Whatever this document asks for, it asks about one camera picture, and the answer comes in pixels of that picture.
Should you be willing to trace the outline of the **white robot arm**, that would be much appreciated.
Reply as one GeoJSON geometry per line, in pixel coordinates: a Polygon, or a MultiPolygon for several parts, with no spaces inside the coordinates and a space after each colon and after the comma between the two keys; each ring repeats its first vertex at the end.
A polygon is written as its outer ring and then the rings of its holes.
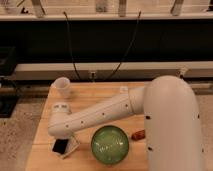
{"type": "Polygon", "coordinates": [[[52,112],[48,133],[72,133],[143,114],[149,171],[205,171],[200,112],[192,88],[176,76],[160,76],[82,111],[52,112]]]}

